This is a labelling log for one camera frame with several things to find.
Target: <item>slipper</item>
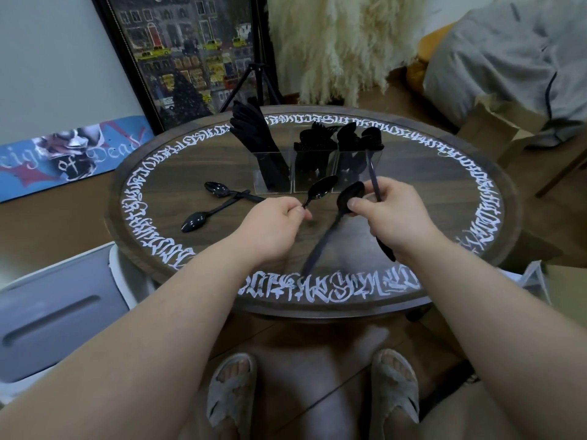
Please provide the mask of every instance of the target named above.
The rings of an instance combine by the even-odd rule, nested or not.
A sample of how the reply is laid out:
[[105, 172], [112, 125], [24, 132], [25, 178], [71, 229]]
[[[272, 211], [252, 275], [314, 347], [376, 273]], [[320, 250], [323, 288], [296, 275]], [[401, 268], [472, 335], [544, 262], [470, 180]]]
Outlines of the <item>slipper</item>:
[[[248, 373], [231, 377], [224, 383], [218, 381], [218, 376], [224, 366], [241, 360], [249, 362]], [[256, 383], [257, 363], [252, 356], [238, 353], [225, 358], [214, 371], [208, 387], [206, 415], [212, 427], [216, 427], [226, 417], [230, 417], [237, 427], [239, 439], [249, 440]], [[237, 388], [241, 388], [239, 395], [233, 392]]]
[[[392, 352], [392, 355], [410, 371], [412, 376], [410, 379], [406, 379], [389, 364], [382, 362], [382, 355], [386, 351]], [[371, 393], [370, 440], [385, 440], [383, 422], [393, 408], [400, 407], [406, 411], [414, 423], [419, 422], [418, 380], [410, 363], [398, 352], [382, 349], [373, 356]]]

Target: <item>black tripod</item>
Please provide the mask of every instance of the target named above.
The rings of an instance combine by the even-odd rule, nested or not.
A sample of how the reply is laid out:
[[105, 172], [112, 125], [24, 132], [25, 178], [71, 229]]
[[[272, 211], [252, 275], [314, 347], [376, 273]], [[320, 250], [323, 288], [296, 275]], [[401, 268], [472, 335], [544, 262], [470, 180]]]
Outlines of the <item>black tripod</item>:
[[260, 5], [259, 0], [250, 0], [251, 2], [251, 29], [253, 32], [253, 58], [254, 62], [249, 63], [245, 73], [241, 76], [237, 86], [232, 90], [228, 98], [224, 101], [220, 107], [219, 112], [224, 112], [228, 108], [228, 105], [232, 102], [232, 99], [237, 95], [242, 85], [245, 83], [247, 77], [252, 71], [255, 72], [255, 82], [257, 84], [257, 101], [260, 106], [263, 106], [263, 80], [267, 83], [267, 91], [269, 93], [269, 101], [272, 104], [281, 105], [283, 103], [283, 95], [279, 92], [277, 84], [271, 79], [271, 76], [267, 72], [267, 65], [263, 63], [265, 60], [265, 47], [263, 43], [267, 43], [269, 40], [268, 28], [262, 28], [260, 24]]

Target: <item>round table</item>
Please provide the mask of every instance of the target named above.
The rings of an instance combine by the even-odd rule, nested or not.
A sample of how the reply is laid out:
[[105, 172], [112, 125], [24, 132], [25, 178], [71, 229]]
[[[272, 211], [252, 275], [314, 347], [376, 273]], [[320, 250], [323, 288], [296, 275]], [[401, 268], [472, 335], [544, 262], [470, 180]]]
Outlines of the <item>round table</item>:
[[[500, 263], [521, 227], [521, 205], [509, 177], [470, 144], [407, 118], [343, 107], [284, 105], [263, 108], [280, 148], [291, 147], [312, 122], [378, 127], [385, 149], [377, 174], [407, 182], [420, 193], [435, 224], [452, 240]], [[116, 169], [106, 222], [128, 258], [160, 283], [190, 258], [228, 236], [254, 206], [240, 200], [182, 233], [185, 218], [224, 202], [203, 187], [222, 182], [253, 188], [250, 153], [228, 131], [231, 113], [202, 118], [157, 136]], [[302, 202], [304, 194], [295, 195]], [[260, 266], [239, 289], [236, 311], [265, 316], [330, 320], [408, 309], [430, 300], [411, 272], [385, 257], [363, 217], [344, 217], [316, 264], [299, 271], [336, 215], [336, 194], [315, 200], [289, 255]]]

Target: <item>painting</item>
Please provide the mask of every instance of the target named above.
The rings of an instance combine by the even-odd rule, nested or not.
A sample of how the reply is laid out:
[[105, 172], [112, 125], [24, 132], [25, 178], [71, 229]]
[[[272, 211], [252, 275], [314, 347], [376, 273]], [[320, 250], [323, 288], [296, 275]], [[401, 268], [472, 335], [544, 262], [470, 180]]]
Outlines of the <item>painting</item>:
[[249, 0], [93, 1], [155, 134], [217, 113], [253, 61]]
[[115, 169], [153, 137], [134, 115], [0, 145], [0, 202]]

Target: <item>forearm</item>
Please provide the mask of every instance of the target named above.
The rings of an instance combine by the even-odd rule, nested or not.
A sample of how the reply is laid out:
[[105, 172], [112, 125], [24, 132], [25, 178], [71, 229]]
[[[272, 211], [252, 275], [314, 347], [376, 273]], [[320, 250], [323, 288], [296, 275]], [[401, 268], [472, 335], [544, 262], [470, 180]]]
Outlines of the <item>forearm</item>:
[[212, 245], [0, 411], [0, 438], [171, 438], [239, 286], [254, 267]]
[[570, 438], [577, 429], [587, 436], [582, 327], [446, 238], [408, 264], [512, 421], [533, 438]]

